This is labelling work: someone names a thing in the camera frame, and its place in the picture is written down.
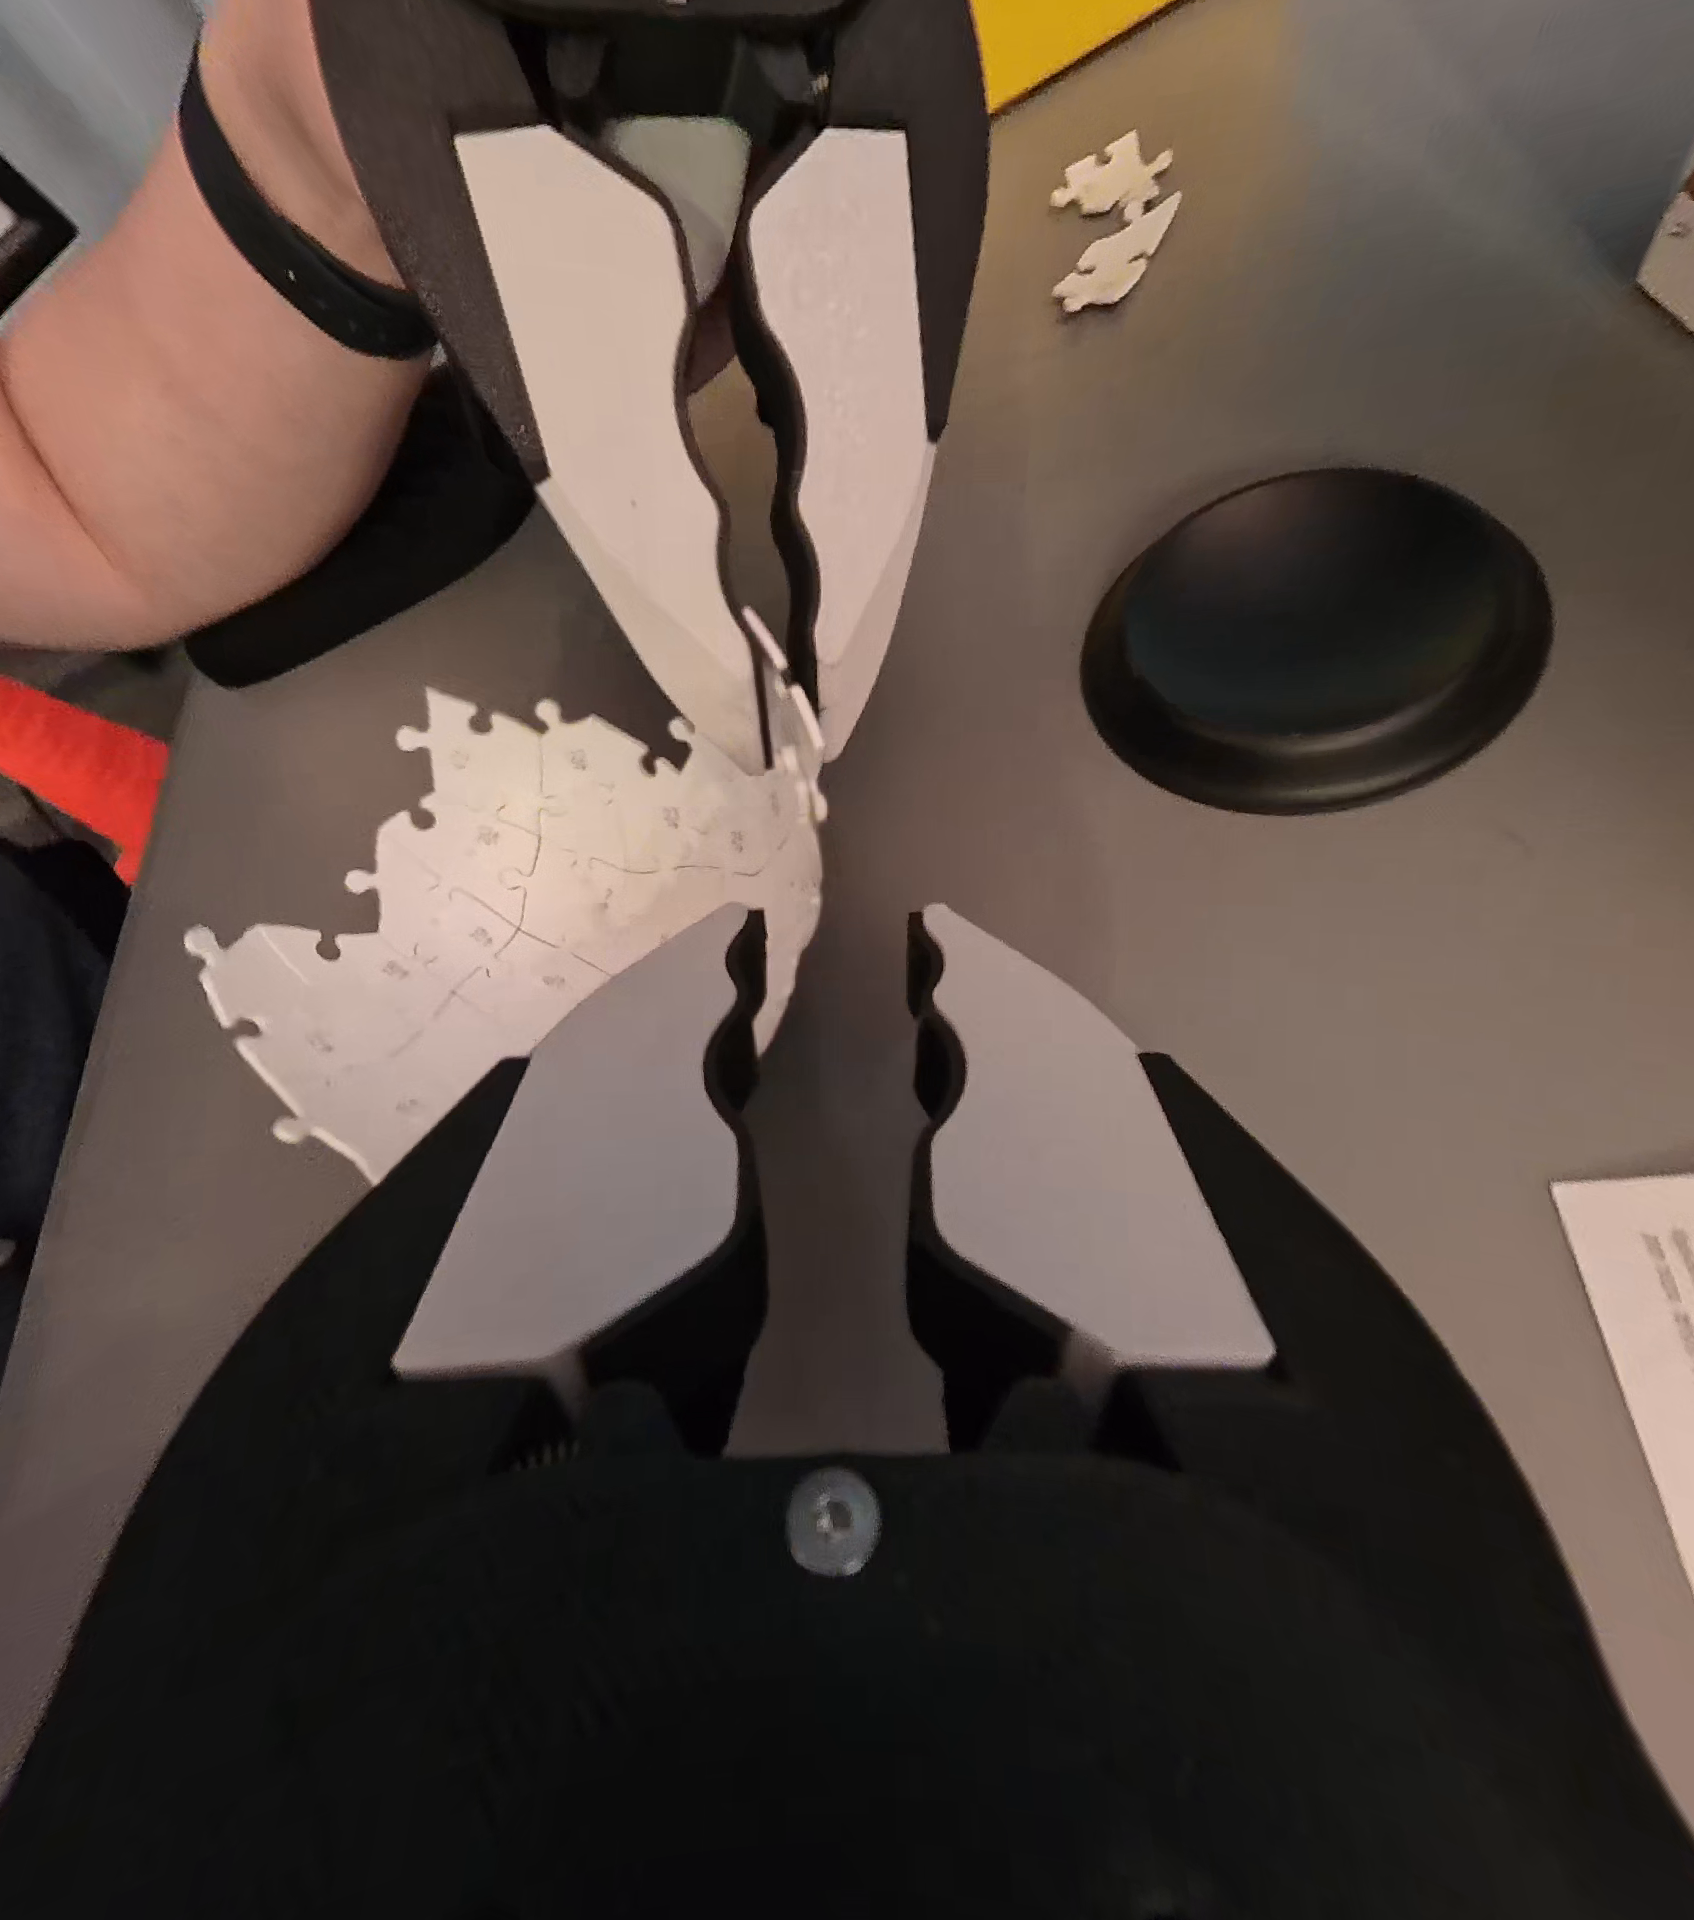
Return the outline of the yellow storage bin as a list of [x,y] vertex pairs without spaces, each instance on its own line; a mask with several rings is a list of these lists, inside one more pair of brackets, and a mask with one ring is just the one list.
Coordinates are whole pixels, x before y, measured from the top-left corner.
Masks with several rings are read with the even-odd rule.
[[1173,0],[973,0],[991,116],[1104,57]]

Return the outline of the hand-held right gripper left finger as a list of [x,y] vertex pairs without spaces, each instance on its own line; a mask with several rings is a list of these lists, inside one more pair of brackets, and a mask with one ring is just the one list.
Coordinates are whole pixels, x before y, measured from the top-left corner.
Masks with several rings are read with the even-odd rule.
[[758,912],[706,912],[581,998],[528,1057],[395,1347],[397,1381],[581,1385],[584,1347],[735,1223],[741,1144],[710,1057],[749,1057]]

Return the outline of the scattered loose puzzle pieces group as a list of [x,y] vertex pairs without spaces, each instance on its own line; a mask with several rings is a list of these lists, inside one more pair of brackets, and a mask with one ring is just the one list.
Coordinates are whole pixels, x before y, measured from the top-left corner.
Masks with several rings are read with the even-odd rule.
[[1064,183],[1048,194],[1052,211],[1071,211],[1099,236],[1081,250],[1075,268],[1052,283],[1064,315],[1092,309],[1115,309],[1149,275],[1154,253],[1161,250],[1182,188],[1169,188],[1173,152],[1158,155],[1139,144],[1135,127],[1104,144],[1089,155],[1075,155],[1064,169]]

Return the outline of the assembled white puzzle section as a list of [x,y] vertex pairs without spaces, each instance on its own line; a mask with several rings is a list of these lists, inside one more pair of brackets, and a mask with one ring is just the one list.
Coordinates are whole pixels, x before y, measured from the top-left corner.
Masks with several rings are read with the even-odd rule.
[[764,1050],[818,930],[818,722],[756,609],[774,755],[744,774],[671,722],[687,759],[652,755],[598,714],[541,700],[492,714],[425,687],[429,793],[350,873],[374,924],[182,935],[209,1019],[274,1096],[284,1144],[327,1144],[372,1188],[503,1057],[528,1057],[604,981],[712,906],[764,918]]

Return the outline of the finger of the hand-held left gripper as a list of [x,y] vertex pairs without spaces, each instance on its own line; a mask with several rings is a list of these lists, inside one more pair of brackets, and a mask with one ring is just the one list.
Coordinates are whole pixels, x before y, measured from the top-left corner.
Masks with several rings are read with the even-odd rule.
[[735,239],[791,401],[811,706],[822,754],[844,754],[882,675],[936,479],[907,135],[811,135]]
[[700,302],[735,239],[732,121],[459,135],[543,479],[541,511],[671,711],[774,754],[758,648],[723,581],[723,504],[687,430]]

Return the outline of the black round ball stand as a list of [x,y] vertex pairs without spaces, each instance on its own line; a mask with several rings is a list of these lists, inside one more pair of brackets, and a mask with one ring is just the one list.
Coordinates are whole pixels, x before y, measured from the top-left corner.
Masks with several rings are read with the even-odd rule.
[[1416,474],[1304,467],[1154,535],[1081,643],[1099,743],[1236,814],[1423,787],[1534,700],[1551,590],[1484,504]]

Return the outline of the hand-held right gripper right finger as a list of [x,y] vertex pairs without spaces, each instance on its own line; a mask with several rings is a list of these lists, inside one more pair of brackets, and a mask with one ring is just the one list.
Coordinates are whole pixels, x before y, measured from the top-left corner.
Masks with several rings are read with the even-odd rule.
[[1258,1377],[1256,1306],[1139,1044],[962,912],[907,924],[917,1253],[1089,1377]]

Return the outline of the person's left forearm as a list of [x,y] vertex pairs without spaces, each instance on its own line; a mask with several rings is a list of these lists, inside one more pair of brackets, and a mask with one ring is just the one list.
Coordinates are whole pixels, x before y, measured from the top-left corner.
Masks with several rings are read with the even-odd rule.
[[235,250],[170,124],[0,330],[0,654],[179,643],[299,581],[379,489],[425,355],[358,355]]

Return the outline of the red object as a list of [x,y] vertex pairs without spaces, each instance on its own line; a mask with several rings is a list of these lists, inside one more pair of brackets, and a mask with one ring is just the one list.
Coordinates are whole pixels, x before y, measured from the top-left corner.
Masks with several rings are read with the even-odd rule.
[[144,877],[163,772],[162,739],[0,675],[0,781],[98,834],[124,884]]

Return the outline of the black wristband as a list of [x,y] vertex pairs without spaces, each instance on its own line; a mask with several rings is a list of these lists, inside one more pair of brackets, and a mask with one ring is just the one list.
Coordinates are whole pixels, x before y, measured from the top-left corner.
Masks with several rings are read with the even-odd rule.
[[179,145],[187,181],[209,211],[223,245],[268,283],[310,330],[340,348],[374,361],[425,361],[435,360],[435,330],[410,292],[374,283],[340,262],[327,245],[299,230],[281,208],[265,203],[256,181],[228,145],[205,84],[202,57],[187,62],[179,96]]

